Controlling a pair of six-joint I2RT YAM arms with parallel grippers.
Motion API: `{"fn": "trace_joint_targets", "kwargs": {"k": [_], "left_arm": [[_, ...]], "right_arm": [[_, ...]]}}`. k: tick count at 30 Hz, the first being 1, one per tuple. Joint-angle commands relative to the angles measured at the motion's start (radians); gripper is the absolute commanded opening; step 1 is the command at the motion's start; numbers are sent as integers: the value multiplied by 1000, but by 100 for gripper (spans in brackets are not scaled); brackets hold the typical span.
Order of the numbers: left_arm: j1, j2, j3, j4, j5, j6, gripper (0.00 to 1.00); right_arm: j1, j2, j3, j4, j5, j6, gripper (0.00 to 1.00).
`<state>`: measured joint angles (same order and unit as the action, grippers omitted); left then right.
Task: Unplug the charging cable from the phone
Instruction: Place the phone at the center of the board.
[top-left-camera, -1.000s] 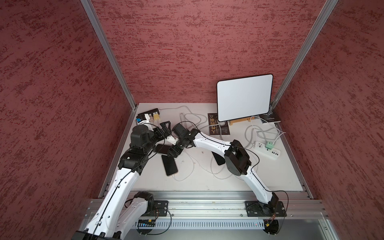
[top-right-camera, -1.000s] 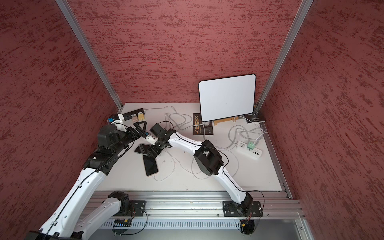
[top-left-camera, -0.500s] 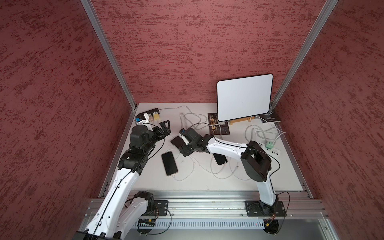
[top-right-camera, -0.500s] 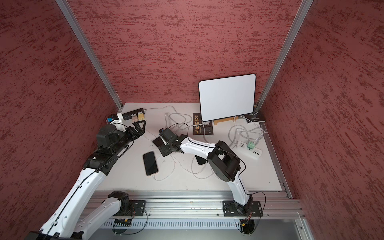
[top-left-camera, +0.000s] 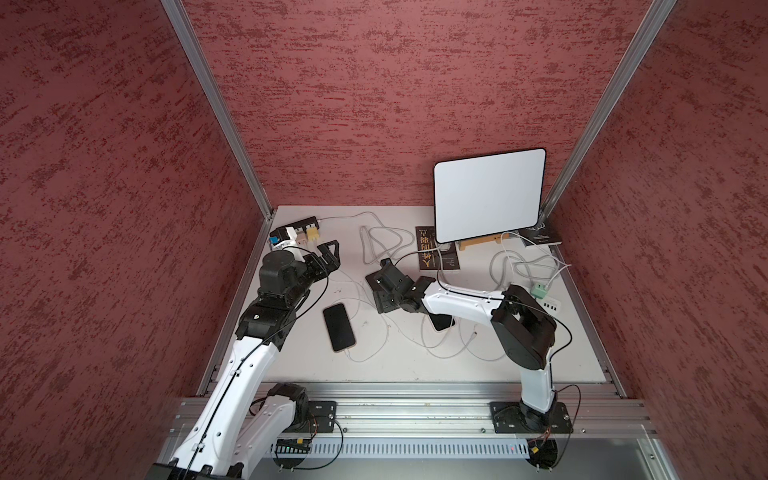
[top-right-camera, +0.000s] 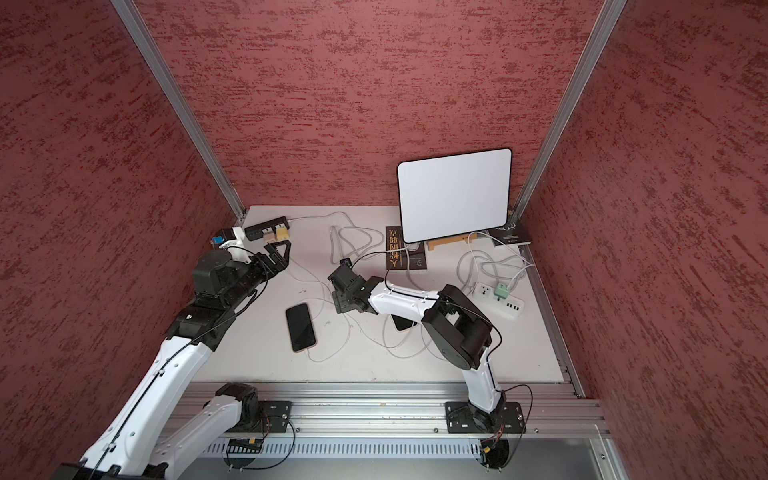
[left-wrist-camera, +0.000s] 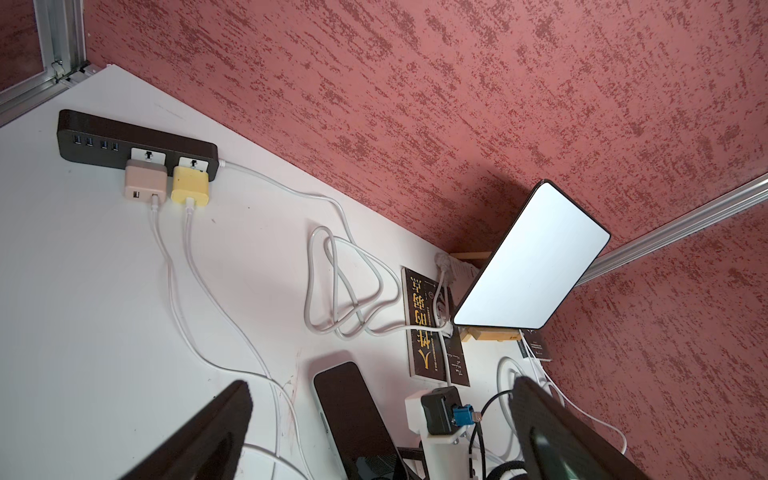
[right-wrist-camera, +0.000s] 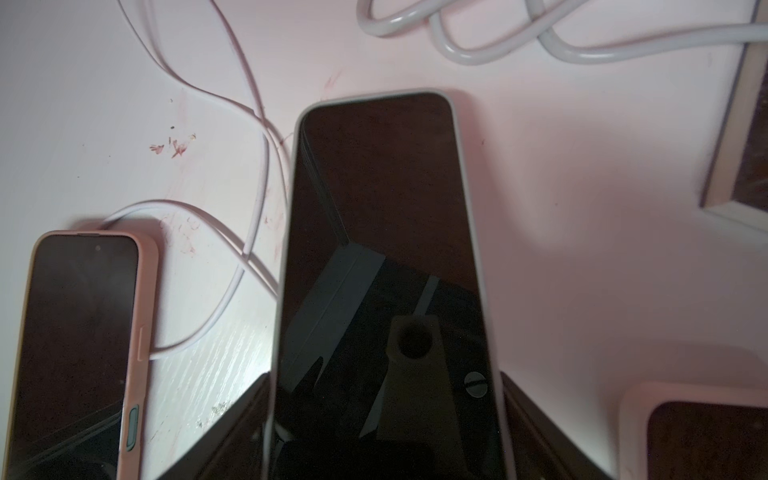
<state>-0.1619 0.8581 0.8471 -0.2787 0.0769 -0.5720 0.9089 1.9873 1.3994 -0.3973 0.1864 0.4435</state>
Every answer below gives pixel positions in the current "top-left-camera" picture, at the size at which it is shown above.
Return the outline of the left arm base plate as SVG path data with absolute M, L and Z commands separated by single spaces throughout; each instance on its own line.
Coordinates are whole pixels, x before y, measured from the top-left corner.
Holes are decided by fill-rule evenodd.
M 300 422 L 292 424 L 285 433 L 332 433 L 336 409 L 335 401 L 308 400 L 307 411 L 300 415 Z

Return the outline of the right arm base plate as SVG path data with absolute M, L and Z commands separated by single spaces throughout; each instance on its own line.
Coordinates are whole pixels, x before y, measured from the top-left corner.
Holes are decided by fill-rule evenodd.
M 489 409 L 497 434 L 541 435 L 546 432 L 573 432 L 572 417 L 562 402 L 555 401 L 546 413 L 541 413 L 522 402 L 490 402 Z

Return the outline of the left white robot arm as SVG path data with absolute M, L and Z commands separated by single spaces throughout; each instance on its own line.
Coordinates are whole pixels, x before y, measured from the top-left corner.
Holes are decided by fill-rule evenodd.
M 304 421 L 306 391 L 296 384 L 273 387 L 256 414 L 257 391 L 301 315 L 311 288 L 339 269 L 339 243 L 316 251 L 287 246 L 263 258 L 256 299 L 241 314 L 230 357 L 186 439 L 150 479 L 248 479 L 278 437 Z

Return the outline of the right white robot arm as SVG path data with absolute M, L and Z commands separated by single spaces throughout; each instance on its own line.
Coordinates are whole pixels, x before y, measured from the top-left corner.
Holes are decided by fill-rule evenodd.
M 366 276 L 380 314 L 403 310 L 424 314 L 436 330 L 453 320 L 467 320 L 494 331 L 505 356 L 520 369 L 521 403 L 539 415 L 556 399 L 550 368 L 557 322 L 519 285 L 503 291 L 480 291 L 453 286 L 436 277 L 414 280 L 389 259 Z

